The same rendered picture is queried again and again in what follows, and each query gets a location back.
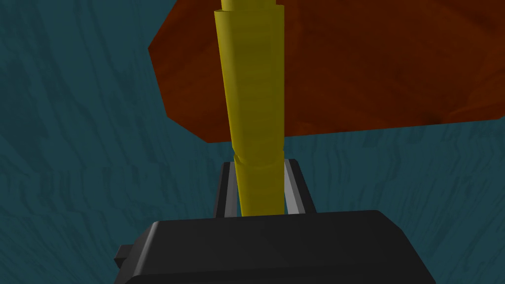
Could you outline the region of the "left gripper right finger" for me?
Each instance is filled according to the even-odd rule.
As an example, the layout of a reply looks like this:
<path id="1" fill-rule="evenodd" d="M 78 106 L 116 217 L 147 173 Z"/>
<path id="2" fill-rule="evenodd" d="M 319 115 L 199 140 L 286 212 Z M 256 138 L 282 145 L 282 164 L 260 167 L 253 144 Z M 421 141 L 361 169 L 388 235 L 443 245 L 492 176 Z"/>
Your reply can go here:
<path id="1" fill-rule="evenodd" d="M 310 191 L 297 160 L 284 162 L 284 195 L 287 214 L 316 213 Z"/>

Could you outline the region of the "yellow tapered stick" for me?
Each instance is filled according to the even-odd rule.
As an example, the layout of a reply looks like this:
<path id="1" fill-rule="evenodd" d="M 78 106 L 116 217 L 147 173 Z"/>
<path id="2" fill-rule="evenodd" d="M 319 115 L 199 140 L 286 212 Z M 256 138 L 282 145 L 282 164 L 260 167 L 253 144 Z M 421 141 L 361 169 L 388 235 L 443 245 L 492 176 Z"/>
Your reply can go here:
<path id="1" fill-rule="evenodd" d="M 220 0 L 214 12 L 243 216 L 285 213 L 285 8 Z"/>

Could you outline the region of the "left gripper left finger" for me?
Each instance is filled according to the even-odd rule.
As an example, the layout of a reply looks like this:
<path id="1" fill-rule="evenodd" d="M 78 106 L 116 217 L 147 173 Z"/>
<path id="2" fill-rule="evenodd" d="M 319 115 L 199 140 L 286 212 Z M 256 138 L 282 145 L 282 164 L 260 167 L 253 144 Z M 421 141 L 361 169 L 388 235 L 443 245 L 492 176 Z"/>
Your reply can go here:
<path id="1" fill-rule="evenodd" d="M 224 162 L 220 168 L 214 218 L 239 216 L 238 186 L 235 163 Z"/>

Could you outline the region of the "brown wooden board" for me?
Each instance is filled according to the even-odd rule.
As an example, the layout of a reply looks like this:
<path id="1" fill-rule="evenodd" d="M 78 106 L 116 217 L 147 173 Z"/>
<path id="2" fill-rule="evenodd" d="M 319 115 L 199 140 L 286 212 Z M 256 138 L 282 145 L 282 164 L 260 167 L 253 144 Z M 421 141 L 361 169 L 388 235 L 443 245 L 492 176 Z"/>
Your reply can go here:
<path id="1" fill-rule="evenodd" d="M 277 0 L 286 136 L 505 116 L 505 0 Z M 177 0 L 148 51 L 167 116 L 230 140 L 214 11 Z"/>

